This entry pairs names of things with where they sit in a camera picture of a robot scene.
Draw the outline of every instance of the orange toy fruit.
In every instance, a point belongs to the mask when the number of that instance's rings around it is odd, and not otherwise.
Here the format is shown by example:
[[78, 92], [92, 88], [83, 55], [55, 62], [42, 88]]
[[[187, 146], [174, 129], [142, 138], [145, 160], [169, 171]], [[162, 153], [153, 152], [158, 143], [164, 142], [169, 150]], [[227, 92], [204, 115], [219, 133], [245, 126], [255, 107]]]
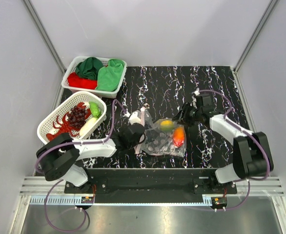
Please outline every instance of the orange toy fruit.
[[176, 147], [181, 147], [185, 140], [184, 127], [176, 128], [176, 130], [174, 130], [173, 132], [172, 139], [173, 139], [173, 144]]

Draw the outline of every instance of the white radish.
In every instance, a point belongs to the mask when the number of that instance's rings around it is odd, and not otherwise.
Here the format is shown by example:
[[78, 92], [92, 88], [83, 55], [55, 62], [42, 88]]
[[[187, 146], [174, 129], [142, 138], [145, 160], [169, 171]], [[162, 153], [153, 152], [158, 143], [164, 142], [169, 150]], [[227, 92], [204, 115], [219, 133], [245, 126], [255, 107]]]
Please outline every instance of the white radish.
[[83, 136], [84, 134], [86, 134], [87, 132], [89, 132], [89, 130], [93, 127], [93, 125], [95, 124], [95, 122], [98, 120], [99, 118], [93, 117], [91, 119], [89, 119], [83, 126], [82, 128], [80, 128], [79, 131], [79, 135]]

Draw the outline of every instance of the clear plastic bag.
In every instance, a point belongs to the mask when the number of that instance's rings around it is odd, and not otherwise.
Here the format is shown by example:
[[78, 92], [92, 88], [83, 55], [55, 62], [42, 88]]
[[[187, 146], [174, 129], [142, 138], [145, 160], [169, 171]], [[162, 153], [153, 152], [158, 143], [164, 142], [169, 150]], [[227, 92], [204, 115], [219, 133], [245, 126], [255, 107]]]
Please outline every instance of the clear plastic bag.
[[[170, 119], [159, 119], [155, 123], [152, 122], [150, 114], [147, 110], [141, 112], [144, 115], [145, 122], [145, 141], [141, 144], [140, 151], [143, 150], [149, 155], [173, 155], [184, 157], [186, 152], [186, 136], [184, 126], [173, 122], [173, 130], [163, 131], [161, 122]], [[177, 141], [177, 132], [180, 131], [180, 138]]]

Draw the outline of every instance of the yellow toy lemon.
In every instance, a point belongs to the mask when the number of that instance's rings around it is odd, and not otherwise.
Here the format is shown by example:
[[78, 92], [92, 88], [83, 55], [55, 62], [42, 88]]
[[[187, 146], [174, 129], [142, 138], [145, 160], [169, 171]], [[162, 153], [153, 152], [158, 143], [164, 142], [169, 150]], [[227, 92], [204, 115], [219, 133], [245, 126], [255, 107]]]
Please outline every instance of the yellow toy lemon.
[[171, 120], [164, 120], [160, 124], [160, 130], [171, 132], [174, 129], [174, 123]]

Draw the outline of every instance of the table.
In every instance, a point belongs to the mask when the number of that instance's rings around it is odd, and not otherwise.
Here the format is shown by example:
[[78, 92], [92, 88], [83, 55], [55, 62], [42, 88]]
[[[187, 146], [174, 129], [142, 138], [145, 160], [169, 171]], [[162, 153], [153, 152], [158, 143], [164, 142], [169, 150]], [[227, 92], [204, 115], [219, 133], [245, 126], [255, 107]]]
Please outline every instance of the table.
[[[240, 101], [232, 70], [228, 66], [172, 66], [172, 67], [128, 67], [125, 81], [117, 99], [128, 112], [141, 107], [148, 108], [153, 120], [172, 118], [183, 102], [192, 101], [192, 93], [210, 89], [226, 95], [233, 105], [228, 117], [248, 129], [247, 119]], [[71, 95], [63, 92], [62, 101]], [[107, 105], [106, 121], [92, 134], [91, 138], [103, 138], [111, 126], [112, 99], [103, 98]], [[214, 103], [220, 110], [228, 108], [226, 101], [214, 95]], [[128, 125], [127, 118], [116, 110], [115, 131]], [[185, 156], [150, 156], [145, 152], [111, 158], [85, 159], [83, 165], [90, 168], [210, 168], [224, 167], [232, 162], [232, 147], [218, 133], [202, 124], [185, 128], [187, 150]]]

